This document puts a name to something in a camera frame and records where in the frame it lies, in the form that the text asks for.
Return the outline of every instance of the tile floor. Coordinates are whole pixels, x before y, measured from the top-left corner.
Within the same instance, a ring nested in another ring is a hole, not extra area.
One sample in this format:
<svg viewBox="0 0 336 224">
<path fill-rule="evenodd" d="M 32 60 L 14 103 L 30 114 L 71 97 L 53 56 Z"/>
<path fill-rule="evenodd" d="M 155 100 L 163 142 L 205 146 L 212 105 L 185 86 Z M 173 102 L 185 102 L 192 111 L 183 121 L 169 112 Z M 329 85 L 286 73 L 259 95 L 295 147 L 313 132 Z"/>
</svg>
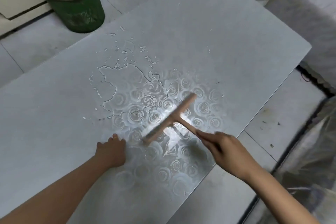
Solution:
<svg viewBox="0 0 336 224">
<path fill-rule="evenodd" d="M 111 22 L 147 0 L 101 0 Z M 84 38 L 49 14 L 0 40 L 0 87 Z M 324 94 L 294 70 L 239 140 L 271 170 Z M 215 167 L 186 200 L 170 223 L 237 223 L 254 197 L 244 183 Z"/>
</svg>

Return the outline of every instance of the left hand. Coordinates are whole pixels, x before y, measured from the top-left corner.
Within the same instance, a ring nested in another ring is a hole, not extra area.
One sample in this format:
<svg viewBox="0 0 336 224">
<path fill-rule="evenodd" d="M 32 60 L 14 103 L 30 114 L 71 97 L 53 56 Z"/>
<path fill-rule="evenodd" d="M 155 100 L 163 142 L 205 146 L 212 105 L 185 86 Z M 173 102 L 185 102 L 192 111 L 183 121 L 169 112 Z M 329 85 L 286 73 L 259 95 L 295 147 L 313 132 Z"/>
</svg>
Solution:
<svg viewBox="0 0 336 224">
<path fill-rule="evenodd" d="M 111 167 L 120 167 L 126 161 L 125 155 L 126 141 L 119 140 L 117 134 L 113 134 L 106 143 L 97 143 L 97 150 L 95 158 L 101 165 L 106 165 L 109 169 Z"/>
</svg>

